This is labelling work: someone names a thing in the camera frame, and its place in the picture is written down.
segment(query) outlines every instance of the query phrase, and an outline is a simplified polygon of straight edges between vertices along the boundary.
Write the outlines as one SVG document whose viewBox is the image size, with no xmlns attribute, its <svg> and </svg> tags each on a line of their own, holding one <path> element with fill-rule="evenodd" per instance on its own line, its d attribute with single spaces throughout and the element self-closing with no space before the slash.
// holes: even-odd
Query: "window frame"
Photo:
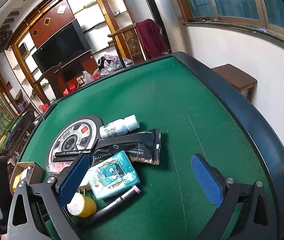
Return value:
<svg viewBox="0 0 284 240">
<path fill-rule="evenodd" d="M 248 18 L 231 17 L 231 16 L 220 16 L 218 14 L 218 8 L 216 6 L 215 0 L 209 0 L 212 10 L 212 16 L 206 16 L 209 21 L 217 19 L 222 23 L 235 23 L 238 25 L 253 25 L 255 27 L 263 28 L 269 30 L 271 33 L 275 33 L 282 38 L 284 38 L 284 28 L 277 25 L 273 25 L 269 22 L 268 13 L 266 9 L 266 4 L 264 0 L 254 0 L 259 20 L 253 20 Z M 202 22 L 203 17 L 193 17 L 191 6 L 188 0 L 178 0 L 179 7 L 182 12 L 182 16 L 185 23 L 189 22 Z"/>
</svg>

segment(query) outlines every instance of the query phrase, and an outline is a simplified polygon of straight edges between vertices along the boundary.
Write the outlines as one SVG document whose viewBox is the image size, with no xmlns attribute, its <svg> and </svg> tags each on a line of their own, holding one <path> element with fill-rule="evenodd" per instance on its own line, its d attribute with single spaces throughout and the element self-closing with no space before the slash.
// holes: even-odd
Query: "red button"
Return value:
<svg viewBox="0 0 284 240">
<path fill-rule="evenodd" d="M 84 127 L 84 128 L 81 129 L 81 132 L 82 132 L 82 133 L 85 133 L 87 130 L 88 130 L 88 127 L 86 126 L 86 127 Z"/>
</svg>

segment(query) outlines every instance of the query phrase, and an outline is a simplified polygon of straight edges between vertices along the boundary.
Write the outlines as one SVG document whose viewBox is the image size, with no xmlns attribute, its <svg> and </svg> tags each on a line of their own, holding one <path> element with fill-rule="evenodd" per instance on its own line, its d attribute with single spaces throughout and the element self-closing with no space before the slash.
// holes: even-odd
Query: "black table edge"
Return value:
<svg viewBox="0 0 284 240">
<path fill-rule="evenodd" d="M 38 126 L 48 117 L 48 115 L 59 102 L 108 78 L 119 75 L 131 69 L 171 57 L 174 57 L 180 61 L 192 73 L 197 75 L 201 82 L 226 107 L 235 121 L 242 126 L 241 128 L 243 132 L 246 133 L 252 147 L 256 150 L 258 159 L 265 171 L 271 187 L 277 216 L 278 238 L 282 239 L 284 237 L 284 147 L 281 141 L 260 112 L 241 93 L 239 93 L 231 84 L 225 81 L 213 70 L 183 52 L 174 52 L 169 55 L 147 60 L 141 64 L 132 65 L 130 67 L 118 70 L 110 75 L 99 78 L 98 80 L 93 81 L 72 93 L 69 93 L 63 98 L 60 98 L 50 105 L 47 112 L 43 114 L 42 118 L 39 120 L 38 124 L 30 135 L 29 140 L 24 145 L 19 160 L 22 158 L 24 150 L 28 146 Z"/>
</svg>

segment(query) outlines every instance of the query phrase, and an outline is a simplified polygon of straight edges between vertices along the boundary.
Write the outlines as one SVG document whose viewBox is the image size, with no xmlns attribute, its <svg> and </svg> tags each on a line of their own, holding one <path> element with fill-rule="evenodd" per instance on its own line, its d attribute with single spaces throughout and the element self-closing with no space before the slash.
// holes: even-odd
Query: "red towel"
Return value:
<svg viewBox="0 0 284 240">
<path fill-rule="evenodd" d="M 146 19 L 137 23 L 136 26 L 148 58 L 160 57 L 169 53 L 169 47 L 162 37 L 162 28 L 155 21 Z"/>
</svg>

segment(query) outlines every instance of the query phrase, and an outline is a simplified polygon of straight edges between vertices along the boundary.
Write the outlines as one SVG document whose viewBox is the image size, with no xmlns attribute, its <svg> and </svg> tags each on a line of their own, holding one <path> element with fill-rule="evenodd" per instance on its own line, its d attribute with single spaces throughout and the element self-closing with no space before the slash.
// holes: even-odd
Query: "black tv screen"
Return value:
<svg viewBox="0 0 284 240">
<path fill-rule="evenodd" d="M 60 62 L 68 63 L 80 54 L 91 50 L 77 20 L 70 22 L 49 38 L 33 55 L 44 73 Z"/>
</svg>

